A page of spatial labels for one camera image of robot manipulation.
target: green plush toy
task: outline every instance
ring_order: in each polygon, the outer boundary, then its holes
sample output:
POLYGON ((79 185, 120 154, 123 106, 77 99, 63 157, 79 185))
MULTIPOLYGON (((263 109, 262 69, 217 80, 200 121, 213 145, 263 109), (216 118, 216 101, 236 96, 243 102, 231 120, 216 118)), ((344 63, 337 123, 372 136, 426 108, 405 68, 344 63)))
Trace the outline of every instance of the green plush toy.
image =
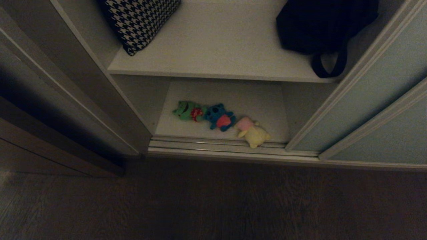
POLYGON ((179 101, 178 109, 173 110, 173 114, 181 120, 202 121, 203 114, 208 110, 207 106, 201 106, 194 102, 179 101))

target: bag strap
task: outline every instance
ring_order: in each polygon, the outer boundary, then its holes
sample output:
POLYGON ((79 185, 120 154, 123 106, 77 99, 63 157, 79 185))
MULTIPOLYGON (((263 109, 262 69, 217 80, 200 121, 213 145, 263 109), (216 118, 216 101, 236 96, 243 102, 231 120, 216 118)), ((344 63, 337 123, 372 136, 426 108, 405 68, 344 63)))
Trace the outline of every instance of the bag strap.
POLYGON ((345 69, 345 65, 347 64, 347 43, 348 39, 346 39, 340 47, 340 50, 338 52, 338 58, 336 59, 335 66, 331 73, 328 73, 325 69, 325 67, 322 64, 322 54, 318 53, 313 56, 313 60, 311 61, 311 67, 313 68, 314 73, 319 78, 328 78, 328 77, 336 77, 342 74, 345 69))

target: black and white cushion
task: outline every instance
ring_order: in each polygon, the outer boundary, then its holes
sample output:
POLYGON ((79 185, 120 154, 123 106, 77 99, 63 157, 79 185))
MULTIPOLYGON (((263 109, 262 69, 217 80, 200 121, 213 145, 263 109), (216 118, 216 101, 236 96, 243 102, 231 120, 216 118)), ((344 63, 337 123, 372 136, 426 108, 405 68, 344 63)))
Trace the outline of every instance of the black and white cushion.
POLYGON ((133 56, 145 48, 181 0, 98 0, 111 28, 133 56))

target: wardrobe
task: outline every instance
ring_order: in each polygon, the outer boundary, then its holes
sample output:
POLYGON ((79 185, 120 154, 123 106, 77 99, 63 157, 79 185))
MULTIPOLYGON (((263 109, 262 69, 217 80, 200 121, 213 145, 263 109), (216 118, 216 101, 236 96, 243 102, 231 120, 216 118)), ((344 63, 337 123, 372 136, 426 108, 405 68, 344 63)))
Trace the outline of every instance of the wardrobe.
POLYGON ((135 56, 95 0, 0 2, 2 42, 129 155, 427 169, 426 0, 380 0, 378 19, 349 43, 345 72, 326 79, 311 56, 281 48, 285 0, 182 0, 135 56), (180 100, 223 103, 272 138, 251 149, 237 129, 179 120, 180 100))

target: blue plush toy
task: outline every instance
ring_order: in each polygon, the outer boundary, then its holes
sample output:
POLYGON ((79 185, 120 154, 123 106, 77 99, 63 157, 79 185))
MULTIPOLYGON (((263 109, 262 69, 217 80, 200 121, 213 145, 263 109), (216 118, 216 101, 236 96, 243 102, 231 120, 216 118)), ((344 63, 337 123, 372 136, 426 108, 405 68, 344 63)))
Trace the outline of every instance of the blue plush toy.
POLYGON ((203 118, 212 123, 211 129, 219 127, 222 132, 233 126, 236 121, 236 116, 233 116, 233 112, 227 112, 222 103, 208 108, 203 118))

